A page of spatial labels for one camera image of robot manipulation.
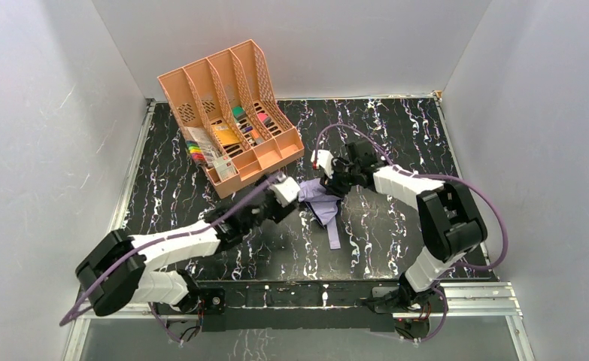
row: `sticky note pad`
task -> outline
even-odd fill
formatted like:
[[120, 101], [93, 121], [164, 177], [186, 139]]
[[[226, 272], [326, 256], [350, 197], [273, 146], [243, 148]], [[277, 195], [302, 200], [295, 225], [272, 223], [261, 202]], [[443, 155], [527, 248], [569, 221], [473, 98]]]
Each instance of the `sticky note pad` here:
[[223, 146], [241, 143], [236, 134], [232, 131], [232, 129], [228, 128], [228, 126], [212, 126], [212, 131], [214, 132], [214, 135], [217, 136], [217, 139], [219, 139], [219, 142]]

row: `aluminum frame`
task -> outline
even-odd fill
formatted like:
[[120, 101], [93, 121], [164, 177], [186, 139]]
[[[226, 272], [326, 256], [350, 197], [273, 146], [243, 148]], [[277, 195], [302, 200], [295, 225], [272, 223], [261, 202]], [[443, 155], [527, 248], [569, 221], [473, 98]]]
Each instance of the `aluminum frame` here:
[[[442, 113], [440, 106], [440, 98], [436, 93], [429, 94], [417, 94], [417, 95], [376, 95], [376, 96], [357, 96], [357, 97], [340, 97], [336, 99], [415, 99], [415, 98], [433, 98], [436, 100], [436, 107], [440, 116], [441, 124], [445, 131], [445, 136], [449, 139], [447, 130], [447, 124], [445, 122], [445, 116]], [[310, 98], [287, 98], [279, 100], [317, 100]], [[119, 202], [115, 208], [111, 227], [108, 231], [115, 229], [120, 226], [123, 222], [126, 208], [130, 193], [135, 182], [135, 172], [138, 168], [138, 163], [141, 159], [141, 155], [144, 150], [145, 140], [147, 138], [148, 130], [152, 122], [154, 108], [157, 102], [152, 100], [147, 108], [147, 113], [144, 117], [144, 122], [139, 132], [139, 137], [135, 149], [130, 159], [128, 171], [126, 173], [126, 179], [124, 180], [122, 193], [120, 195]], [[453, 149], [450, 147], [451, 155], [454, 160], [454, 165], [460, 173], [460, 167], [458, 165], [457, 158]], [[484, 244], [481, 244], [485, 259], [488, 262], [487, 249]], [[518, 299], [515, 296], [513, 286], [510, 282], [447, 282], [442, 284], [445, 296], [448, 300], [449, 312], [448, 317], [479, 317], [479, 316], [496, 316], [505, 317], [509, 326], [509, 331], [512, 336], [514, 348], [520, 361], [532, 361], [534, 360], [533, 351], [531, 349], [527, 333], [522, 323], [522, 311], [518, 303]], [[412, 317], [415, 314], [409, 313], [395, 313], [393, 317]], [[442, 317], [442, 313], [433, 313], [433, 317]], [[76, 321], [73, 322], [71, 331], [69, 333], [65, 353], [63, 360], [65, 361], [78, 361], [81, 359], [83, 348], [86, 344], [88, 336], [88, 330], [90, 323], [94, 319], [100, 317], [96, 316], [94, 312], [89, 311], [87, 314], [82, 315]], [[150, 309], [146, 304], [130, 304], [119, 310], [118, 312], [101, 318], [108, 319], [150, 319], [154, 316], [150, 313]], [[167, 316], [169, 320], [196, 320], [196, 316], [189, 315], [170, 315]]]
[[[119, 228], [123, 222], [123, 218], [126, 214], [126, 207], [128, 205], [128, 199], [130, 197], [130, 193], [132, 192], [132, 187], [135, 185], [135, 171], [137, 169], [137, 165], [139, 164], [139, 160], [141, 159], [141, 155], [144, 152], [144, 144], [146, 143], [148, 130], [150, 129], [150, 124], [153, 120], [156, 103], [157, 102], [154, 100], [148, 103], [146, 115], [144, 116], [144, 121], [141, 124], [141, 129], [139, 130], [137, 143], [135, 144], [135, 149], [132, 152], [130, 164], [128, 166], [128, 170], [126, 171], [126, 179], [123, 181], [119, 201], [115, 207], [111, 225], [108, 227], [106, 232], [110, 232], [112, 229]], [[86, 343], [86, 337], [88, 336], [88, 329], [90, 327], [91, 319], [91, 317], [82, 315], [73, 321], [71, 331], [68, 334], [68, 341], [66, 342], [66, 349], [62, 358], [63, 360], [77, 361], [81, 359], [81, 353], [83, 351], [83, 346]]]

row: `plastic desk organizer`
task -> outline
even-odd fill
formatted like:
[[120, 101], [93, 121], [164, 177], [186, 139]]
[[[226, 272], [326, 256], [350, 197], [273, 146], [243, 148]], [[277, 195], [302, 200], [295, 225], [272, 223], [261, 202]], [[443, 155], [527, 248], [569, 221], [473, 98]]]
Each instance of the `plastic desk organizer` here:
[[[202, 127], [223, 155], [232, 158], [235, 174], [219, 179], [214, 168], [204, 172], [221, 198], [257, 181], [303, 156], [299, 133], [276, 104], [263, 51], [254, 41], [208, 56], [159, 76], [186, 141], [192, 141], [185, 127]], [[246, 116], [236, 124], [232, 109], [241, 106]], [[270, 118], [268, 122], [259, 121]], [[213, 127], [227, 125], [240, 142], [222, 146]], [[254, 141], [242, 129], [251, 126], [263, 142]]]

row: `gray floor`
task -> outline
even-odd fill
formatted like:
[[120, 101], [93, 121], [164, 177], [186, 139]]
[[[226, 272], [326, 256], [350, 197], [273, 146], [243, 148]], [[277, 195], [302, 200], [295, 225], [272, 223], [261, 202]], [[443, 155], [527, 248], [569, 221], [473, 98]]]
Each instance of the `gray floor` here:
[[82, 360], [516, 360], [504, 317], [450, 317], [419, 346], [366, 329], [206, 332], [179, 348], [155, 320], [93, 320]]

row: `white panel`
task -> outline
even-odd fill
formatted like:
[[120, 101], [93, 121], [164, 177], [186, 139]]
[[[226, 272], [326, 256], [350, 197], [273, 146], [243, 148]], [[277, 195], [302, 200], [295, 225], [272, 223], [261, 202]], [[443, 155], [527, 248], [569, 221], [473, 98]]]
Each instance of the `white panel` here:
[[443, 99], [536, 358], [589, 359], [589, 1], [492, 2]]
[[277, 97], [442, 89], [490, 0], [93, 0], [144, 95], [156, 77], [254, 39]]
[[0, 0], [0, 359], [60, 359], [145, 101], [90, 0]]

